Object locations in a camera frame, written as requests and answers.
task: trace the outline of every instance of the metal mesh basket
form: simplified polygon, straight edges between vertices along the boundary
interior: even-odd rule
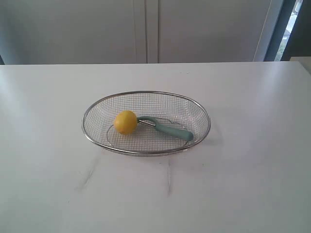
[[[120,134],[114,129],[113,121],[123,110],[188,130],[193,133],[193,140],[187,142],[143,124],[138,124],[132,134]],[[135,156],[161,156],[201,142],[209,132],[210,118],[206,110],[190,98],[166,92],[135,91],[108,96],[92,104],[83,117],[82,129],[91,142],[105,149]]]

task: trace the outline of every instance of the green peeler handle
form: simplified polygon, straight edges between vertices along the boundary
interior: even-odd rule
[[[149,120],[155,123],[155,129],[159,132],[166,133],[173,137],[178,137],[180,139],[191,141],[193,139],[193,134],[187,130],[180,130],[168,126],[161,125],[156,119],[150,116],[138,117],[138,120]]]

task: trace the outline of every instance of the wire mesh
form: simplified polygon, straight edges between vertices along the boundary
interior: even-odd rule
[[[132,134],[123,135],[113,127],[115,117],[123,110],[137,117],[150,116],[159,123],[193,133],[193,140],[182,139],[138,124]],[[118,152],[161,154],[182,150],[201,141],[210,129],[210,119],[203,107],[193,100],[170,93],[130,92],[99,100],[85,113],[83,130],[94,143]]]

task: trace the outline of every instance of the wire mesh basket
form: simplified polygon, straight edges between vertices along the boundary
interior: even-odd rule
[[[193,139],[185,141],[158,132],[148,122],[138,124],[132,134],[123,135],[115,130],[113,122],[124,110],[190,131]],[[210,118],[202,105],[190,98],[167,92],[134,91],[107,96],[92,104],[82,119],[82,130],[91,142],[107,150],[133,156],[162,156],[201,142],[209,133]]]

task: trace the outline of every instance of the basket rim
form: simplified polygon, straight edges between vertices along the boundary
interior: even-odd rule
[[[104,145],[100,142],[97,142],[95,141],[94,139],[92,139],[88,133],[86,132],[85,130],[85,120],[86,120],[86,117],[89,113],[89,111],[95,106],[97,105],[98,103],[104,101],[104,100],[107,100],[107,99],[110,99],[110,98],[113,98],[113,97],[117,97],[117,96],[125,96],[125,95],[130,95],[130,94],[139,94],[139,93],[153,93],[153,94],[162,94],[162,95],[169,95],[169,96],[176,96],[176,97],[180,97],[180,98],[183,98],[183,99],[186,99],[186,100],[189,100],[193,103],[195,103],[197,106],[199,106],[203,112],[205,113],[205,115],[207,116],[208,118],[208,121],[209,121],[209,126],[208,126],[208,129],[206,130],[204,136],[198,140],[197,142],[191,144],[191,145],[184,145],[182,147],[178,147],[178,148],[175,148],[175,149],[170,149],[170,150],[159,150],[159,151],[131,151],[131,150],[122,150],[122,149],[118,149],[118,148],[114,148],[114,147],[110,147],[110,146],[107,146],[107,145]],[[88,140],[90,140],[92,143],[94,143],[95,145],[98,145],[100,147],[103,147],[107,150],[111,150],[111,151],[114,151],[114,152],[119,152],[119,153],[126,153],[128,155],[133,155],[133,156],[142,156],[142,155],[145,155],[145,154],[148,154],[148,155],[158,155],[158,156],[161,156],[161,154],[167,154],[167,153],[171,153],[171,152],[177,152],[177,151],[180,151],[180,150],[186,150],[190,147],[193,147],[197,144],[199,144],[200,142],[202,142],[206,136],[208,135],[209,131],[210,131],[210,127],[211,127],[211,120],[210,120],[210,117],[207,113],[207,111],[205,110],[205,108],[199,104],[197,101],[189,98],[189,97],[186,97],[186,96],[182,96],[182,95],[179,95],[179,94],[174,94],[174,93],[170,93],[170,92],[163,92],[163,91],[128,91],[128,92],[120,92],[120,93],[117,93],[117,94],[113,94],[113,95],[109,95],[109,96],[106,96],[96,102],[94,102],[91,106],[89,106],[89,108],[86,110],[86,112],[84,113],[84,116],[82,118],[82,131],[84,133],[84,135],[87,137]]]

